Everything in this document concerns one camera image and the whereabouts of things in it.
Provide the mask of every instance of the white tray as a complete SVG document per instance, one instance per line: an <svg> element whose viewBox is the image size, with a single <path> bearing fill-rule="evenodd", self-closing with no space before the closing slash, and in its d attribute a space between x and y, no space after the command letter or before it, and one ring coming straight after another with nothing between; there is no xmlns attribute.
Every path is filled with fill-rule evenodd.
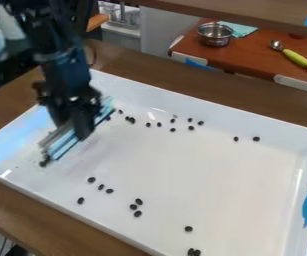
<svg viewBox="0 0 307 256"><path fill-rule="evenodd" d="M2 183L154 255L187 255L191 247L204 256L307 255L301 214L307 128L92 75L92 85L125 114L114 113L85 142L40 168L37 142L54 127L45 108L33 107L0 130ZM194 131L187 129L190 117ZM115 192L99 192L101 183ZM76 203L79 197L84 204ZM129 209L136 198L144 201L139 218ZM187 225L194 231L185 232Z"/></svg>

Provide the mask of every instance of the wooden countertop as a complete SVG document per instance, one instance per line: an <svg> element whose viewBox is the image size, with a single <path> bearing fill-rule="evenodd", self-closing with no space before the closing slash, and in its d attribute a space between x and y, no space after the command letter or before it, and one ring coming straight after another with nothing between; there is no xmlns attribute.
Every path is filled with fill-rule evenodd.
<svg viewBox="0 0 307 256"><path fill-rule="evenodd" d="M307 0L127 0L132 4L307 35Z"/></svg>
<svg viewBox="0 0 307 256"><path fill-rule="evenodd" d="M104 72L307 126L307 92L204 71L97 41L89 45L97 47L95 68ZM38 78L33 70L0 89L0 128L35 103L30 84ZM37 255L147 255L2 184L0 232Z"/></svg>
<svg viewBox="0 0 307 256"><path fill-rule="evenodd" d="M211 48L198 42L197 28L200 24L213 21L216 20L202 19L170 51L207 59L209 66L254 77L273 80L275 75L280 74L307 82L307 69L299 67L268 46L271 39L280 40L286 49L307 58L307 37L294 39L288 33L258 29L244 38L231 38L226 47Z"/></svg>

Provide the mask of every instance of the yellow handle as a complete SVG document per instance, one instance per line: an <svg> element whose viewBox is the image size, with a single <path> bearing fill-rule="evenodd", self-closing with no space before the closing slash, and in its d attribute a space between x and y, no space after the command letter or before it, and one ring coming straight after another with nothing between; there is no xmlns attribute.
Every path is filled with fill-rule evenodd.
<svg viewBox="0 0 307 256"><path fill-rule="evenodd" d="M298 65L307 68L307 59L303 56L299 55L298 53L284 49L282 51L288 58L290 58L293 62L297 63Z"/></svg>

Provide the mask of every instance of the metal bowl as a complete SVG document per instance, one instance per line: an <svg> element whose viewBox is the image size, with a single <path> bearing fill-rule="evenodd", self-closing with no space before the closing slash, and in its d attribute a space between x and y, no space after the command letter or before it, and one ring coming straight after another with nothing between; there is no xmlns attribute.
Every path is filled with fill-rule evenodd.
<svg viewBox="0 0 307 256"><path fill-rule="evenodd" d="M214 22L202 24L197 29L198 41L210 47L223 47L229 44L233 30Z"/></svg>

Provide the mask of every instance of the spoon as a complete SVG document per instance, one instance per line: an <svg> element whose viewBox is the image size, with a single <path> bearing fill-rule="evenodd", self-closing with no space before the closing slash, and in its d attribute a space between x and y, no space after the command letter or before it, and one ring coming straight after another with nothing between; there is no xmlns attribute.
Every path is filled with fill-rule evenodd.
<svg viewBox="0 0 307 256"><path fill-rule="evenodd" d="M271 47L272 49L274 49L276 51L283 52L294 63L296 63L299 66L302 66L304 68L307 68L307 59L304 58L303 56L301 56L300 54L294 52L294 51L284 49L284 47L282 46L280 41L271 40L269 42L269 47Z"/></svg>

